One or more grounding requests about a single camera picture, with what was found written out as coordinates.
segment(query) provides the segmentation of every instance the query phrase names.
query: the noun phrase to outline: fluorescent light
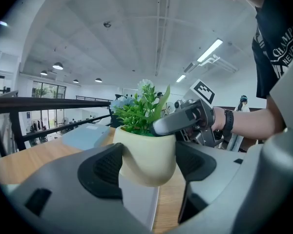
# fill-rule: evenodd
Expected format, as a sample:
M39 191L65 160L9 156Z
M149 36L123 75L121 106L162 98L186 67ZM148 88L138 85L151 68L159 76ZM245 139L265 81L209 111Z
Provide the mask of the fluorescent light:
M179 79L176 80L176 82L180 82L184 77L186 77L186 76L185 75L180 76Z
M6 26L6 27L8 26L8 24L4 21L0 21L0 25Z
M205 53L197 60L199 62L202 62L206 59L206 57L208 57L216 48L218 48L221 44L223 43L223 41L221 41L220 39L217 39L211 47L209 47L209 49L207 51L205 51Z

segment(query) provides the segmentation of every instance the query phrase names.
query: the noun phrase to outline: wooden table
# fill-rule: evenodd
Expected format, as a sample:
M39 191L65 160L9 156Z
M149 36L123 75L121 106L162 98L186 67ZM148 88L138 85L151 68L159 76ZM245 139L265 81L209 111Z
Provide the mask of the wooden table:
M102 146L111 144L115 129L104 140ZM79 153L81 150L64 145L62 138L40 144L29 149L0 158L0 183L19 184L42 165L57 158ZM163 233L175 228L178 223L185 181L178 166L170 181L160 187L153 231Z

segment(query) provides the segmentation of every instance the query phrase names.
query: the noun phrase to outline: metal handrail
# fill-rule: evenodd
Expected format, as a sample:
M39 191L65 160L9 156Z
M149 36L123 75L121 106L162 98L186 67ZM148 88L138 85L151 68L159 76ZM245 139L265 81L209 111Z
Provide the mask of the metal handrail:
M90 101L113 101L111 99L102 99L102 98L95 98L95 97L87 97L87 96L76 96L76 99L78 100L90 100Z
M52 99L52 98L35 98L35 97L10 97L18 94L18 91L12 91L0 95L0 114L9 113L12 123L11 129L14 135L17 148L21 151L26 149L25 141L37 137L45 136L64 129L70 129L78 125L93 122L110 115L98 118L87 119L76 123L56 127L53 129L43 130L38 133L32 133L23 136L21 133L19 112L48 110L48 109L69 109L69 108L89 108L89 107L108 107L110 100L80 100L80 99ZM0 154L6 156L6 150L0 138Z

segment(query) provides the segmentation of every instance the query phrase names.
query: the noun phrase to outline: cream flower pot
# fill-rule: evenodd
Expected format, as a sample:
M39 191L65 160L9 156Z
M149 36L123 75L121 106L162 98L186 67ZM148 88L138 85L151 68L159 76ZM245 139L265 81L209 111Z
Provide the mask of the cream flower pot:
M165 184L176 168L175 135L141 136L116 128L113 143L122 143L123 165L120 174L144 186Z

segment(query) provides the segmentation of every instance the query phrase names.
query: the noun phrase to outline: black wristwatch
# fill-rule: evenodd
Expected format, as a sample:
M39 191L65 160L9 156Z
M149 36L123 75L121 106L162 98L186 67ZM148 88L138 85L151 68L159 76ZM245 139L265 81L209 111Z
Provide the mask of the black wristwatch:
M231 130L233 128L233 112L231 110L225 110L225 116L226 116L226 123L223 128L223 136L227 137L230 135Z

